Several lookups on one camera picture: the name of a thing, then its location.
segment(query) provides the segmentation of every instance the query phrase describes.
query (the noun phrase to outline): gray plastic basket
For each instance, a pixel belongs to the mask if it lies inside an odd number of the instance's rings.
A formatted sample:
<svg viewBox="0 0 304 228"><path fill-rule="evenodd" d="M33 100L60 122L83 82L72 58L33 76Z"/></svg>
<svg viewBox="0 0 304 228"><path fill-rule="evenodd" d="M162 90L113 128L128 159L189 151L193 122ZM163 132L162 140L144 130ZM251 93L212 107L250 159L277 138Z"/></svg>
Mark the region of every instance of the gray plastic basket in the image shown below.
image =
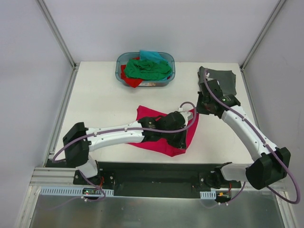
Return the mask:
<svg viewBox="0 0 304 228"><path fill-rule="evenodd" d="M175 77L175 62L174 58L165 52L159 52L161 57L166 59L169 63L169 66L172 68L172 75L167 79L163 81L143 81L142 83L139 84L139 86L166 86L170 81L172 81ZM139 52L127 52L122 54L121 56L118 57L117 62L116 62L116 70L115 70L115 76L118 81L123 83L126 86L129 86L126 84L124 80L121 79L121 65L126 65L130 59L137 58L139 57Z"/></svg>

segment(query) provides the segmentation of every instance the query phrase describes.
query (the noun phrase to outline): white table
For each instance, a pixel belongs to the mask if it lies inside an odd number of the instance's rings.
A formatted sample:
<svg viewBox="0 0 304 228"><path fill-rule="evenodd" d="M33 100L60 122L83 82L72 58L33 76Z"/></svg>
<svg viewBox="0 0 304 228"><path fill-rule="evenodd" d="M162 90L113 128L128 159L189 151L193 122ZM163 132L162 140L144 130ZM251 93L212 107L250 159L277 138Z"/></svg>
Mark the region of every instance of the white table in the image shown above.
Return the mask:
<svg viewBox="0 0 304 228"><path fill-rule="evenodd" d="M115 62L81 62L56 152L63 146L62 138L77 122L86 127L122 125L136 119L139 105L170 113L184 101L196 104L198 99L197 71L200 66L215 70L232 70L237 76L237 99L253 120L248 96L239 66L235 63L175 63L175 79L164 87L126 87L115 78ZM101 148L91 153L98 161L157 163L249 163L246 147L220 119L200 115L191 145L185 154L175 157L144 150L128 144Z"/></svg>

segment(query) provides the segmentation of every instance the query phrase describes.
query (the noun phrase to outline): red towel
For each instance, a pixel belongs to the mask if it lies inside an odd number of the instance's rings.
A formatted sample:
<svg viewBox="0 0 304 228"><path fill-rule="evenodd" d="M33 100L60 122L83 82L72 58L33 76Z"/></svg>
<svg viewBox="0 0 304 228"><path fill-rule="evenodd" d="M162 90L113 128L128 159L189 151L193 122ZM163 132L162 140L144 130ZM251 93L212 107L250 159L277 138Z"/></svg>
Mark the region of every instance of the red towel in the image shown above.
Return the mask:
<svg viewBox="0 0 304 228"><path fill-rule="evenodd" d="M126 65L121 65L120 69L122 70L121 72L121 79L124 80L126 82L126 84L128 84L129 86L136 88L137 86L139 86L139 84L141 82L143 82L143 79L140 78L128 78L125 73L124 73L124 69L125 69Z"/></svg>
<svg viewBox="0 0 304 228"><path fill-rule="evenodd" d="M136 120L139 120L139 119L141 119L143 117L146 117L146 116L157 117L159 115L166 116L166 114L164 114L164 113L160 113L158 111L155 111L155 110L152 110L150 108L147 108L147 107L144 107L144 106L140 105L137 108ZM194 136L196 127L198 125L198 122L199 122L199 115L196 116L196 120L195 120L194 124L187 130L187 136L186 136L186 146L187 146L187 148L189 147L189 145L192 141L192 138ZM160 153L166 154L170 157L174 157L176 155L183 154L183 153L186 152L185 149L177 149L173 146L168 145L168 143L165 139L160 139L157 142L144 142L144 143L141 142L141 143L130 143L130 144L133 145L133 146L143 148L143 149L160 152Z"/></svg>

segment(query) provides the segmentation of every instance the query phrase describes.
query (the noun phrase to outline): dark gray towel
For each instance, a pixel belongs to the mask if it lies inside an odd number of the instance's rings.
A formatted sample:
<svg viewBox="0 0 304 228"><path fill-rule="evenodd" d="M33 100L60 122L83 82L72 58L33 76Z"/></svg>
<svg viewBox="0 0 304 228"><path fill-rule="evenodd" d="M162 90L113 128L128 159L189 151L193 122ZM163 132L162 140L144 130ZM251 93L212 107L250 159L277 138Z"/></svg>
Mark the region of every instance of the dark gray towel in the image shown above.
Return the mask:
<svg viewBox="0 0 304 228"><path fill-rule="evenodd" d="M199 83L203 81L203 73L205 68L200 67L198 71ZM224 95L236 95L236 75L232 73L232 70L212 70L208 68L210 78L218 80L219 86Z"/></svg>

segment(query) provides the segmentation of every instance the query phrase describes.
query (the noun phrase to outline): white wall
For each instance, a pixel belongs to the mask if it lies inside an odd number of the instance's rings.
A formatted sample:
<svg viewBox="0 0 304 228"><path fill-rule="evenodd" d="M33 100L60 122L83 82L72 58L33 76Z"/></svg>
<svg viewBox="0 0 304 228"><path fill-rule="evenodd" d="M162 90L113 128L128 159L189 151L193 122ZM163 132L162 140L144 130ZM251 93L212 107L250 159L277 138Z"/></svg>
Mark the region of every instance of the white wall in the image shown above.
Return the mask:
<svg viewBox="0 0 304 228"><path fill-rule="evenodd" d="M304 193L304 1L289 0L245 69L261 129L291 152ZM289 184L295 199L293 185ZM304 227L304 200L294 206Z"/></svg>
<svg viewBox="0 0 304 228"><path fill-rule="evenodd" d="M71 68L34 0L2 0L0 22L0 227L12 228Z"/></svg>
<svg viewBox="0 0 304 228"><path fill-rule="evenodd" d="M76 62L157 50L241 63L278 0L46 0Z"/></svg>

